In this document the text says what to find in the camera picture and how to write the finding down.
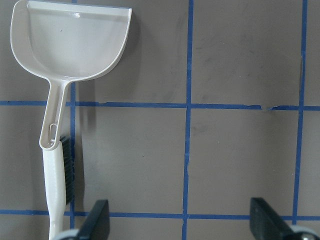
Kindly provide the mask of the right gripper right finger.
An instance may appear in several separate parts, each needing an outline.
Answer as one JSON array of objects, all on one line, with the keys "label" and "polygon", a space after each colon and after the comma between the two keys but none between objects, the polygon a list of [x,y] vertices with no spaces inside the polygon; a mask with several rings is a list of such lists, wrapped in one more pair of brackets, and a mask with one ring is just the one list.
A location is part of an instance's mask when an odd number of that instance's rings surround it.
[{"label": "right gripper right finger", "polygon": [[315,232],[307,227],[288,225],[262,198],[250,199],[249,228],[256,240],[314,240]]}]

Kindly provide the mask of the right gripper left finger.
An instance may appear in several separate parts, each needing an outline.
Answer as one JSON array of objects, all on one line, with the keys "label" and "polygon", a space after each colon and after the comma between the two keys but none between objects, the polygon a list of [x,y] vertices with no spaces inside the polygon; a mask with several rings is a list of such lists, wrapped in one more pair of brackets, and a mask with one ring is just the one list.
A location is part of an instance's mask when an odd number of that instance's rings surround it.
[{"label": "right gripper left finger", "polygon": [[97,200],[76,234],[76,240],[107,240],[110,234],[110,213],[107,199]]}]

